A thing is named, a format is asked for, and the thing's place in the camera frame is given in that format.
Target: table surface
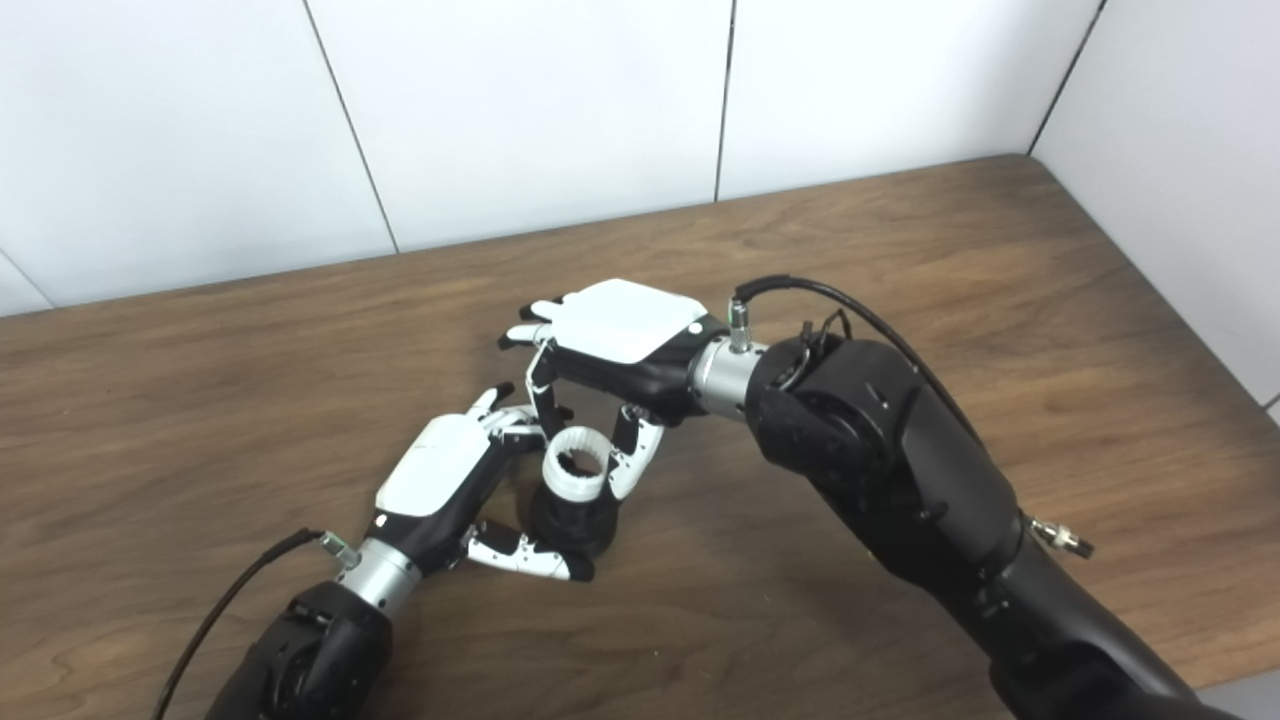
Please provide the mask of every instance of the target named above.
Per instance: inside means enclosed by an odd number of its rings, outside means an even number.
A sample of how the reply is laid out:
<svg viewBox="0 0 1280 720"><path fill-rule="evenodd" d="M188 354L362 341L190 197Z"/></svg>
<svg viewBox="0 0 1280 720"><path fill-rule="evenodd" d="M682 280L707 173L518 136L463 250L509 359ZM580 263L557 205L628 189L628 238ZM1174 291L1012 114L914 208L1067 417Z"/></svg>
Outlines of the table surface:
<svg viewBox="0 0 1280 720"><path fill-rule="evenodd" d="M355 536L428 419L518 379L516 309L609 277L719 309L791 272L931 361L1064 562L1194 685L1280 666L1280 432L1043 168L909 172L0 320L0 716L140 717L228 583ZM829 307L753 304L778 340ZM605 432L613 405L564 392ZM484 515L515 523L517 464ZM196 657L200 717L317 550ZM397 620L369 717L1002 717L984 662L741 425L668 433L591 584L466 565Z"/></svg>

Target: white hand cover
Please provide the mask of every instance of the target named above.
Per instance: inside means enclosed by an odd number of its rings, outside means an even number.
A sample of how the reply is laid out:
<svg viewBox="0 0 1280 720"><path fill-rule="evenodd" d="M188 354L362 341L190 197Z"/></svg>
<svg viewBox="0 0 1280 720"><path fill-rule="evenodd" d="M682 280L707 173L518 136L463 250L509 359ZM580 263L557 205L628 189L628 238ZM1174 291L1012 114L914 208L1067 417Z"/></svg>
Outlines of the white hand cover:
<svg viewBox="0 0 1280 720"><path fill-rule="evenodd" d="M623 279L595 283L561 302L538 301L529 310L548 322L516 325L507 340L544 345L554 337L559 347L623 365L644 360L707 315L691 297Z"/></svg>

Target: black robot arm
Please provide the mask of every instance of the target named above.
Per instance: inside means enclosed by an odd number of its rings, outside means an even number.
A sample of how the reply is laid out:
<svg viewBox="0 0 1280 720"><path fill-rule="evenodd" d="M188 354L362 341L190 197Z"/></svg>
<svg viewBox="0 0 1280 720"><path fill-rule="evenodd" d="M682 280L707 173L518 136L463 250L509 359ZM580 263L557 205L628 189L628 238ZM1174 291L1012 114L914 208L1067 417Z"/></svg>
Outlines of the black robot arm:
<svg viewBox="0 0 1280 720"><path fill-rule="evenodd" d="M842 310L772 347L753 342L748 302L787 288ZM543 324L512 328L502 343L536 348L531 395L550 405L550 383L561 378L620 397L663 427L704 414L745 421L769 462L808 478L890 573L928 592L965 629L1018 720L1229 717L1202 706L1050 557L1039 541L1085 557L1092 547L1021 511L946 388L856 300L772 275L740 286L721 323L691 299L605 281L531 310L525 319ZM854 340L844 310L888 345ZM600 500L608 493L584 503L541 491L544 515L568 519L568 550L595 555L613 539L617 503ZM553 544L570 536L554 529L556 537L544 533Z"/></svg>
<svg viewBox="0 0 1280 720"><path fill-rule="evenodd" d="M809 368L782 389L806 347ZM808 478L890 573L983 650L1019 720L1093 719L1117 703L1151 706L1132 717L1225 717L1048 556L1009 480L895 348L780 343L745 409L765 459Z"/></svg>

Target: cable connector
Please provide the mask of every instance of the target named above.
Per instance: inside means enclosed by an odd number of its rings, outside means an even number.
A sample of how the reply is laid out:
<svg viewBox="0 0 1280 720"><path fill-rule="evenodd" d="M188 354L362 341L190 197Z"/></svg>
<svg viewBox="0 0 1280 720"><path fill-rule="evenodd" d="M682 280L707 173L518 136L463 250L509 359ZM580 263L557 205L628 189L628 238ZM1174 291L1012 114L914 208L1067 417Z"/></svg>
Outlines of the cable connector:
<svg viewBox="0 0 1280 720"><path fill-rule="evenodd" d="M320 536L320 547L333 556L342 565L343 570L351 570L360 565L360 552L351 548L337 533L326 530Z"/></svg>
<svg viewBox="0 0 1280 720"><path fill-rule="evenodd" d="M1036 537L1053 550L1062 550L1085 560L1093 556L1093 544L1073 533L1071 528L1068 528L1066 525L1046 523L1039 518L1028 518L1027 527L1036 533Z"/></svg>
<svg viewBox="0 0 1280 720"><path fill-rule="evenodd" d="M751 322L746 314L746 301L737 297L728 301L728 350L735 355L751 350Z"/></svg>

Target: robot fingertip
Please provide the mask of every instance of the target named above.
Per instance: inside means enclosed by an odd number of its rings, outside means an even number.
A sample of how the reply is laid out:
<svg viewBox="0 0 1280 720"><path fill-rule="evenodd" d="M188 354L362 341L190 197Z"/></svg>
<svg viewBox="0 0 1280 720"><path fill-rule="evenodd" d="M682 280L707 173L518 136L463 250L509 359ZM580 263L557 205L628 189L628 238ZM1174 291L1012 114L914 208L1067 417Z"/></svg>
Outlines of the robot fingertip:
<svg viewBox="0 0 1280 720"><path fill-rule="evenodd" d="M497 406L499 402L507 400L516 392L516 383L512 383L509 380L504 383L498 383L493 386L493 389L497 391L498 393L498 397L493 401L494 406Z"/></svg>
<svg viewBox="0 0 1280 720"><path fill-rule="evenodd" d="M564 560L564 569L568 570L570 580L575 583L590 583L595 579L595 562L577 555L562 553L561 557Z"/></svg>

